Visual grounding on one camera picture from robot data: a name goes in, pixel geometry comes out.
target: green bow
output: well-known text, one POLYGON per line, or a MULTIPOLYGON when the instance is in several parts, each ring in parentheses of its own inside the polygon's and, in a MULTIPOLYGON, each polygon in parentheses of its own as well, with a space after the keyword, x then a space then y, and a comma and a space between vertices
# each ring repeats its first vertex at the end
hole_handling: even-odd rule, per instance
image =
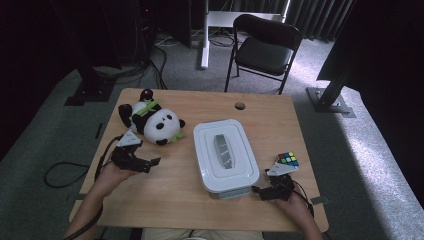
POLYGON ((142 108, 140 110, 138 110, 135 114, 143 116, 144 114, 146 114, 147 112, 155 112, 156 110, 153 109, 156 105, 159 104, 159 101, 152 101, 152 100, 145 100, 145 102, 147 103, 147 106, 145 108, 142 108))
POLYGON ((184 133, 178 132, 178 133, 174 134, 174 136, 172 136, 172 140, 171 141, 172 142, 176 142, 178 138, 181 139, 183 137, 184 137, 184 133))

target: panda plush toy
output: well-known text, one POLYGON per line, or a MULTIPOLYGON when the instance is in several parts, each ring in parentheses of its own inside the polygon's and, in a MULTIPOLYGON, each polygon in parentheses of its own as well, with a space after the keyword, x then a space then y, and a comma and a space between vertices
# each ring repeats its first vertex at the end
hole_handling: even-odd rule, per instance
POLYGON ((181 132, 185 126, 184 120, 179 119, 173 111, 162 108, 153 99, 151 89, 144 89, 134 105, 120 105, 118 112, 127 128, 144 135, 151 143, 163 146, 184 136, 181 132))

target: desk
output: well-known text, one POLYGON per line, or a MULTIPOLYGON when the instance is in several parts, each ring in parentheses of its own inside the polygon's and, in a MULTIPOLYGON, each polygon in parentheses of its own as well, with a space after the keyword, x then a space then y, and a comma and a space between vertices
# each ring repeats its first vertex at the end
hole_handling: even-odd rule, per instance
MULTIPOLYGON (((110 117, 93 163, 82 185, 86 194, 93 184, 100 156, 109 141, 127 131, 117 106, 134 103, 142 89, 124 89, 110 117)), ((292 177, 305 189, 309 198, 320 196, 292 100, 288 96, 154 90, 154 99, 163 108, 174 110, 186 126, 184 138, 158 146, 147 141, 135 152, 146 159, 162 157, 149 174, 139 174, 123 182, 105 199, 100 225, 117 227, 161 227, 187 229, 296 231, 283 212, 259 196, 250 193, 233 199, 212 198, 202 185, 193 129, 202 122, 236 119, 242 125, 261 173, 270 168, 276 154, 293 151, 300 170, 292 177), (244 110, 234 105, 242 102, 244 110)), ((264 176, 256 184, 269 186, 264 176)), ((80 201, 74 206, 74 216, 80 201)), ((322 204, 315 205, 315 220, 321 231, 328 229, 322 204)))
POLYGON ((281 14, 272 13, 251 13, 251 12, 222 12, 222 11, 209 11, 209 0, 205 0, 205 27, 204 27, 204 40, 202 51, 201 67, 208 68, 209 62, 209 27, 233 27, 234 20, 241 14, 248 13, 261 18, 284 22, 290 0, 284 0, 283 11, 281 14))

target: container lid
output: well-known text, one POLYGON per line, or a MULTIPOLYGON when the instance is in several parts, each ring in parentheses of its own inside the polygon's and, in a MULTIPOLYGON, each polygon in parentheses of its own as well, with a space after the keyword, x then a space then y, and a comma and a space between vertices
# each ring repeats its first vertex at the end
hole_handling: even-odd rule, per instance
POLYGON ((200 174, 209 192, 250 187, 259 179, 255 156, 239 121, 200 123, 193 135, 200 174))

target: small round object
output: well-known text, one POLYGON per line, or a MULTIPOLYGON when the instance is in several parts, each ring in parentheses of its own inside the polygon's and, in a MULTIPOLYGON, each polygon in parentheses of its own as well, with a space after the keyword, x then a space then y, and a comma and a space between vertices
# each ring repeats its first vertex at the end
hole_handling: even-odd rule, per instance
POLYGON ((246 108, 246 104, 244 104, 242 102, 236 102, 236 104, 234 104, 234 107, 237 110, 244 110, 246 108))

